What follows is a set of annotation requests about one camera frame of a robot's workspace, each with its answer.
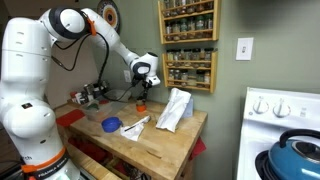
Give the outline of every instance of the white stove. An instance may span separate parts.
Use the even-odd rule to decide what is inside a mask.
[[[237,180],[260,180],[255,158],[289,129],[320,131],[320,94],[248,88],[241,129]],[[320,141],[295,137],[319,146]]]

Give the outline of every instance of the wooden shelf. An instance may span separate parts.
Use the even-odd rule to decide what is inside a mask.
[[[205,60],[178,60],[178,61],[169,61],[167,60],[167,54],[162,54],[162,65],[163,65],[163,71],[164,71],[164,84],[166,87],[178,87],[178,88],[184,88],[184,89],[195,89],[195,90],[203,90],[203,91],[209,91],[210,93],[213,93],[216,88],[216,74],[217,74],[217,56],[218,52],[212,52],[211,54],[211,61],[205,61]],[[209,68],[206,67],[188,67],[188,66],[168,66],[167,63],[169,62],[190,62],[190,63],[210,63],[211,66]],[[205,82],[196,82],[196,84],[201,84],[207,87],[197,87],[197,86],[182,86],[178,84],[171,84],[172,82],[178,82],[178,83],[187,83],[188,81],[183,80],[170,80],[169,79],[169,70],[170,69],[187,69],[187,70],[206,70],[210,71],[210,83]]]
[[[164,4],[159,0],[158,1],[158,14],[159,14],[159,27],[160,27],[160,39],[161,39],[161,44],[174,44],[174,43],[189,43],[189,42],[201,42],[201,41],[216,41],[219,39],[219,29],[220,29],[220,9],[221,9],[221,0],[208,0],[208,1],[200,1],[197,3],[193,4],[187,4],[185,6],[178,6],[175,8],[164,8]],[[202,12],[194,12],[191,14],[183,14],[183,15],[177,15],[177,16],[170,16],[170,17],[165,17],[163,14],[165,11],[171,11],[171,10],[176,10],[180,9],[183,7],[189,7],[189,6],[196,6],[199,4],[205,4],[205,3],[210,3],[213,2],[213,9],[209,10],[204,10]],[[195,17],[199,15],[205,15],[205,14],[212,14],[213,17],[213,29],[205,29],[201,31],[186,31],[183,33],[197,33],[197,32],[206,32],[209,33],[209,38],[197,38],[197,39],[185,39],[185,40],[178,40],[178,41],[167,41],[166,37],[167,36],[172,36],[172,35],[179,35],[182,33],[170,33],[166,34],[166,27],[165,23],[167,21],[172,21],[172,20],[179,20],[181,18],[188,18],[188,17]]]

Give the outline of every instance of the stove knob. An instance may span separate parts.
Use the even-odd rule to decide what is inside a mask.
[[[279,118],[288,116],[290,112],[290,106],[286,104],[283,99],[280,99],[280,103],[273,108],[273,113]]]
[[[257,114],[263,114],[269,110],[269,105],[262,97],[260,97],[260,100],[253,105],[253,110]]]

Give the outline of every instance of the blue kettle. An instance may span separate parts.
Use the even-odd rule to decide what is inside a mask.
[[[279,142],[268,152],[270,166],[283,180],[320,179],[320,148],[316,144],[291,140],[293,136],[310,136],[320,139],[320,132],[310,129],[293,129],[284,132]]]

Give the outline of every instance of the wooden table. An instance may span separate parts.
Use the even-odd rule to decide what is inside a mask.
[[[195,110],[193,117],[181,119],[177,130],[172,133],[155,127],[166,105],[156,102],[147,102],[146,105],[147,111],[139,113],[135,103],[129,103],[115,115],[124,126],[130,126],[147,115],[151,116],[137,142],[121,136],[120,129],[105,133],[100,123],[89,121],[85,117],[71,124],[70,130],[84,135],[91,142],[154,179],[178,179],[202,131],[207,113]],[[65,105],[58,108],[56,113],[72,109],[74,107]]]

